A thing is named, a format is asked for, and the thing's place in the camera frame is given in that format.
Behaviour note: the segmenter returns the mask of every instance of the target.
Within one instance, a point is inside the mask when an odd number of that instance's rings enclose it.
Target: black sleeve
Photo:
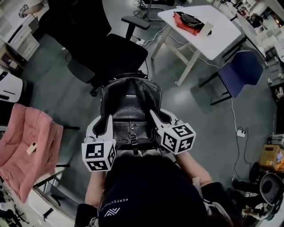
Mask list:
[[[88,204],[80,204],[77,209],[75,227],[86,227],[90,220],[96,217],[98,217],[97,208]]]
[[[241,215],[240,210],[229,198],[221,183],[208,184],[201,188],[201,192],[204,199],[219,203],[231,218],[238,220],[241,224],[244,223],[244,217]]]

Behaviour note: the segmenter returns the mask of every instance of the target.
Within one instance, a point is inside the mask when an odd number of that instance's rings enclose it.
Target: small white tag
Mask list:
[[[200,33],[198,34],[200,37],[207,37],[209,32],[212,30],[213,25],[207,22],[203,28],[201,29]]]
[[[33,142],[32,145],[30,145],[30,147],[27,149],[28,155],[31,155],[31,153],[35,151],[36,146],[37,146],[36,142]]]

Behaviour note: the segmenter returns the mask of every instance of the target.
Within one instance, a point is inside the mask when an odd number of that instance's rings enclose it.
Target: pink cushion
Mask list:
[[[0,175],[24,203],[38,178],[53,173],[63,127],[46,113],[15,104],[6,133],[0,141]],[[28,147],[37,143],[31,155]]]

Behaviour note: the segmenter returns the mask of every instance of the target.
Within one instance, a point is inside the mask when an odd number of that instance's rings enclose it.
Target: concrete floor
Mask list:
[[[103,4],[112,33],[125,36],[128,25],[120,18],[132,15],[136,10],[133,0],[104,0]],[[193,0],[191,5],[196,4],[208,3],[205,0]],[[151,23],[149,30],[136,28],[134,35],[149,40],[164,26],[165,23]],[[178,41],[185,42],[176,32],[171,32],[171,35]],[[163,89],[162,108],[173,112],[194,128],[197,137],[191,154],[209,171],[214,181],[229,186],[231,178],[236,175],[233,167],[238,155],[232,103],[227,100],[210,106],[212,97],[223,93],[224,88],[219,79],[202,88],[198,87],[217,68],[198,60],[182,86],[177,87],[174,82],[181,76],[184,63],[165,45],[154,61],[150,59],[160,37],[147,49],[147,62],[149,77]],[[64,171],[62,185],[76,200],[83,201],[90,173],[82,162],[81,143],[88,124],[99,115],[100,95],[91,97],[91,86],[71,74],[65,61],[67,51],[62,51],[61,48],[53,38],[45,35],[40,40],[39,50],[26,66],[23,77],[34,82],[33,107],[45,111],[58,123],[81,127],[80,131],[64,131],[59,162],[64,164],[71,160],[71,167]],[[192,56],[189,50],[185,52],[188,58]],[[222,66],[222,61],[218,57],[209,63]],[[147,72],[145,64],[141,69]],[[266,80],[264,74],[257,86],[246,86],[233,100],[237,127],[249,128],[246,158],[252,163],[259,160],[263,144],[273,131],[276,105]],[[237,171],[241,177],[246,178],[249,165],[243,159],[245,139],[239,138],[239,144],[241,156]]]

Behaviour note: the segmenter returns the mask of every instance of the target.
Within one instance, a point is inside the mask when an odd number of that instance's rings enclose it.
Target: white cabinet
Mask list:
[[[53,212],[47,217],[46,221],[53,227],[72,227],[74,220],[67,217],[64,213],[56,209],[52,204],[45,200],[35,189],[32,189],[28,195],[28,205],[40,216],[46,213],[50,208]]]
[[[0,36],[27,61],[39,47],[32,36],[29,24],[34,20],[32,15],[19,17],[20,8],[26,0],[0,0]]]

